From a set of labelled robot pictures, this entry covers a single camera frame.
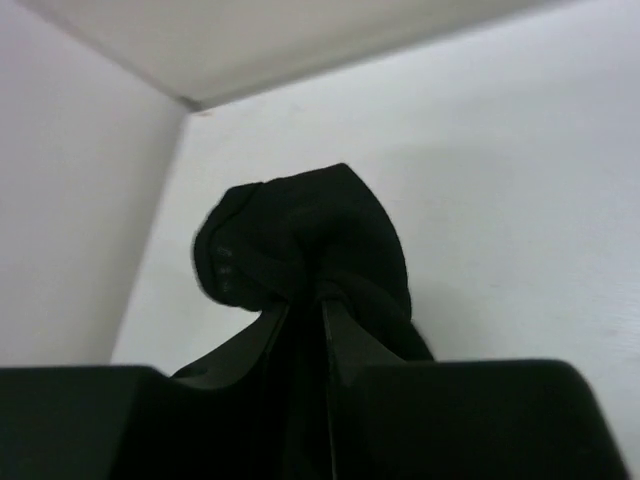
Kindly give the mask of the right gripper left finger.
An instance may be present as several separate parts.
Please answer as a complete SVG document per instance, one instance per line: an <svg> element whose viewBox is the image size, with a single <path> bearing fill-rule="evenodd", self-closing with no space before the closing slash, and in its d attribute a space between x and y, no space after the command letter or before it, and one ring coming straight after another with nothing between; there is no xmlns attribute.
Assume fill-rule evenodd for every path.
<svg viewBox="0 0 640 480"><path fill-rule="evenodd" d="M191 395L262 395L289 349L290 307L278 304L211 352L181 368L171 388Z"/></svg>

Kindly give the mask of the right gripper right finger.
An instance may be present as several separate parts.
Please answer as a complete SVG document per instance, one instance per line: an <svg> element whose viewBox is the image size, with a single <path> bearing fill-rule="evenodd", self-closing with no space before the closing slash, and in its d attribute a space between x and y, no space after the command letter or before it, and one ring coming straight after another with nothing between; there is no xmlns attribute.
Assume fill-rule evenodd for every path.
<svg viewBox="0 0 640 480"><path fill-rule="evenodd" d="M404 361L364 330L342 302L323 301L322 314L330 394L353 390L362 395L390 395L393 380L389 375Z"/></svg>

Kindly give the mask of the black tank top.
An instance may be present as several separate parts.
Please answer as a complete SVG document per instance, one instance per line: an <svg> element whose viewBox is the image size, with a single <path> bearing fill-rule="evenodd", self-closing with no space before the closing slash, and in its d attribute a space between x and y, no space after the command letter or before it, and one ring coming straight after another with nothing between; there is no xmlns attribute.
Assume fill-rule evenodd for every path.
<svg viewBox="0 0 640 480"><path fill-rule="evenodd" d="M368 186L337 164L233 187L197 232L192 261L201 290L219 304L257 319L290 307L289 349L268 389L207 395L225 471L238 479L366 474L359 393L328 390L322 302L342 302L403 366L432 357L412 321L399 237Z"/></svg>

